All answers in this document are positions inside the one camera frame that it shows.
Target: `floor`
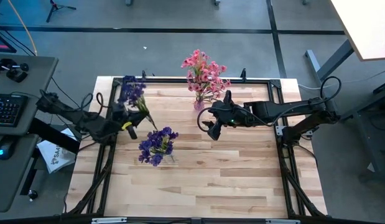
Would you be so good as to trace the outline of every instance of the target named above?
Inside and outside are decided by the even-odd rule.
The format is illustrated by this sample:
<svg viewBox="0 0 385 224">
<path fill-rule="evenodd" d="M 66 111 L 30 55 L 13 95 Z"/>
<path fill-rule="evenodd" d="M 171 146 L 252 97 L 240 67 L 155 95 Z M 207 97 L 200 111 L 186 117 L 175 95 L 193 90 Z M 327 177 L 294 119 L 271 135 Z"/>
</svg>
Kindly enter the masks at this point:
<svg viewBox="0 0 385 224">
<path fill-rule="evenodd" d="M 313 50 L 323 64 L 346 40 L 344 35 L 271 32 L 275 26 L 289 33 L 342 30 L 328 0 L 312 0 L 307 6 L 300 0 L 272 0 L 272 4 L 266 0 L 222 0 L 219 7 L 210 0 L 135 0 L 131 7 L 126 7 L 123 0 L 58 0 L 58 4 L 77 10 L 61 9 L 50 23 L 45 22 L 49 1 L 13 3 L 24 22 L 39 30 L 31 32 L 39 55 L 59 58 L 54 78 L 76 101 L 93 90 L 99 75 L 139 75 L 142 70 L 156 76 L 185 75 L 180 64 L 195 49 L 227 65 L 228 77 L 237 77 L 246 68 L 248 77 L 296 78 L 300 84 L 316 87 L 304 52 Z M 271 5 L 275 24 L 269 20 Z M 0 5 L 0 13 L 0 25 L 19 26 L 7 1 Z M 11 33 L 31 47 L 25 32 Z M 274 44 L 274 37 L 279 43 Z M 353 54 L 333 75 L 350 81 L 383 70 L 385 61 L 360 62 Z M 384 82 L 385 74 L 343 85 L 335 100 L 340 113 L 367 99 Z M 49 90 L 58 92 L 51 84 Z M 301 89 L 301 94 L 308 99 L 318 92 Z M 38 116 L 50 121 L 46 114 Z M 385 184 L 363 184 L 357 178 L 369 161 L 354 122 L 321 126 L 313 137 L 313 146 L 329 215 L 385 223 Z M 0 219 L 60 213 L 70 176 L 70 172 L 48 175 L 39 171 L 34 182 L 39 198 L 29 202 L 27 197 L 17 196 L 10 211 L 0 213 Z"/>
</svg>

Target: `yellow tape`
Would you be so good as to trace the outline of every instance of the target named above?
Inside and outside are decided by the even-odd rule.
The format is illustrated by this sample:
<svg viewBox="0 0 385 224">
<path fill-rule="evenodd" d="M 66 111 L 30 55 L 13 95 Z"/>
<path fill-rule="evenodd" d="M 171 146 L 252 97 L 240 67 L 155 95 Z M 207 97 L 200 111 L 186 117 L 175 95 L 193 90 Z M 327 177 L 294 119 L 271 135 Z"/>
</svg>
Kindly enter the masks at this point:
<svg viewBox="0 0 385 224">
<path fill-rule="evenodd" d="M 122 130 L 125 130 L 128 126 L 131 125 L 131 122 L 126 122 L 123 126 L 122 126 Z"/>
</svg>

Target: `keyboard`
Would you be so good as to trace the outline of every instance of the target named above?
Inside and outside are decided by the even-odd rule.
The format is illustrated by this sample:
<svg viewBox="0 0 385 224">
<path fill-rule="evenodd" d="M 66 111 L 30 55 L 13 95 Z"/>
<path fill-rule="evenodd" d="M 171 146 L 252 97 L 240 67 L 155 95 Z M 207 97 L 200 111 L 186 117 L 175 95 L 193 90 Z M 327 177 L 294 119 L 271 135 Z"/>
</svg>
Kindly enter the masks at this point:
<svg viewBox="0 0 385 224">
<path fill-rule="evenodd" d="M 0 126 L 16 127 L 28 97 L 0 94 Z"/>
</svg>

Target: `computer mouse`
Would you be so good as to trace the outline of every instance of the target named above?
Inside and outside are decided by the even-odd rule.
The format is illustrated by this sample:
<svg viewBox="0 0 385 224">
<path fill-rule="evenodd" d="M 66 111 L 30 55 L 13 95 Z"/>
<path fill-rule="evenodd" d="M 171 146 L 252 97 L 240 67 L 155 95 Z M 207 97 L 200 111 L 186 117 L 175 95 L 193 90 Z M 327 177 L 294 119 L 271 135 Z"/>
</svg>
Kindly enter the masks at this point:
<svg viewBox="0 0 385 224">
<path fill-rule="evenodd" d="M 10 157 L 13 155 L 17 137 L 15 136 L 4 136 L 0 140 L 0 159 L 1 160 L 7 160 L 10 159 Z"/>
</svg>

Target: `wooden tabletop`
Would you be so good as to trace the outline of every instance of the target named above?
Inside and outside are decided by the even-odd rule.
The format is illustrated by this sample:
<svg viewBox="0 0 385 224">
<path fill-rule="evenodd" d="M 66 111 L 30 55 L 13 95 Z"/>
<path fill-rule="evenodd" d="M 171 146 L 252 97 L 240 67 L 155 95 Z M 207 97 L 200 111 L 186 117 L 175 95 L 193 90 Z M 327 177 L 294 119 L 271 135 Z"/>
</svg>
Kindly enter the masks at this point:
<svg viewBox="0 0 385 224">
<path fill-rule="evenodd" d="M 330 0 L 358 58 L 385 59 L 385 0 Z"/>
<path fill-rule="evenodd" d="M 96 81 L 94 92 L 104 95 L 105 104 L 112 79 L 98 77 Z M 281 83 L 286 102 L 300 100 L 296 79 L 281 79 Z M 233 85 L 230 90 L 234 102 L 240 105 L 269 100 L 266 85 Z M 120 132 L 105 215 L 286 218 L 274 129 L 265 126 L 222 128 L 219 140 L 213 141 L 197 128 L 198 113 L 192 105 L 194 95 L 186 84 L 148 84 L 145 98 L 157 127 L 170 126 L 180 133 L 174 142 L 175 162 L 167 160 L 152 167 L 138 161 L 138 145 L 153 130 L 148 121 L 144 120 L 136 129 L 137 140 L 132 140 L 127 132 Z M 96 101 L 90 110 L 98 110 Z M 202 118 L 208 120 L 210 114 L 204 113 Z M 289 124 L 302 119 L 304 116 L 289 118 Z M 83 141 L 81 147 L 89 143 L 91 140 Z M 300 143 L 312 151 L 309 141 Z M 98 147 L 96 144 L 78 154 L 67 197 L 69 210 L 91 185 Z M 303 190 L 317 208 L 326 213 L 314 158 L 297 147 L 295 158 Z M 291 193 L 297 211 L 294 191 Z"/>
</svg>

